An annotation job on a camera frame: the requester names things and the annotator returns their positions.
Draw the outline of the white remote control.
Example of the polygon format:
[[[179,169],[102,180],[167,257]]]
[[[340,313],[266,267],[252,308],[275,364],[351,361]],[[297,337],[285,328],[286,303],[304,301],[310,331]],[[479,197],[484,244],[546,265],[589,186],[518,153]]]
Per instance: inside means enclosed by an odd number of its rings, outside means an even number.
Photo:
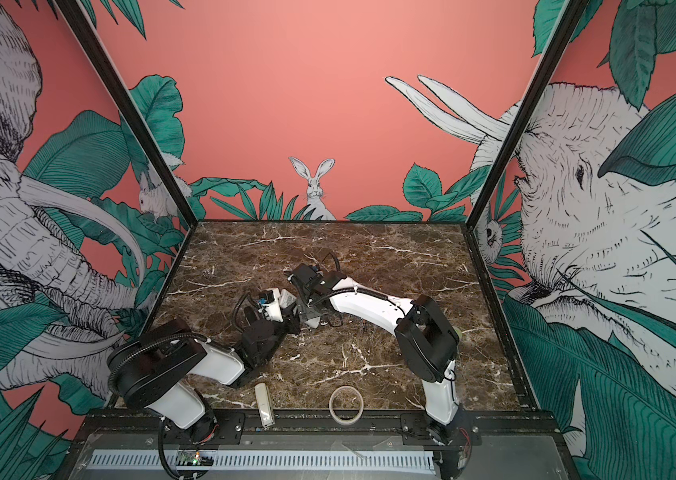
[[[289,305],[297,305],[301,323],[307,325],[310,329],[317,329],[320,326],[321,313],[316,309],[307,306],[303,300],[296,297],[290,291],[281,291],[280,304],[282,308],[288,307]]]

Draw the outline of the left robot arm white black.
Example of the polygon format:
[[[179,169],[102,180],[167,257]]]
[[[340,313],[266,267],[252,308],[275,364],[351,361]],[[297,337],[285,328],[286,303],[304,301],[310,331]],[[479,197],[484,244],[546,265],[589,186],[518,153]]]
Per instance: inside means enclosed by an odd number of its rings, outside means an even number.
[[[244,308],[251,324],[231,347],[174,319],[117,348],[107,359],[108,386],[131,409],[150,409],[185,431],[195,444],[212,439],[218,419],[197,390],[183,384],[196,375],[239,388],[272,359],[288,334],[301,331],[297,306]]]

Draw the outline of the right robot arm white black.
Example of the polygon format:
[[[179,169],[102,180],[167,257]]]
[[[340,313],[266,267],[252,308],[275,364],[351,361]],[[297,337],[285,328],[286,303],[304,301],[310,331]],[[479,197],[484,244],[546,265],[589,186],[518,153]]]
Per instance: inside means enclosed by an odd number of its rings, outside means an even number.
[[[427,295],[388,295],[340,270],[323,272],[306,264],[289,271],[287,278],[307,312],[353,315],[394,335],[405,364],[423,383],[431,437],[449,444],[459,412],[455,382],[460,337],[437,301]]]

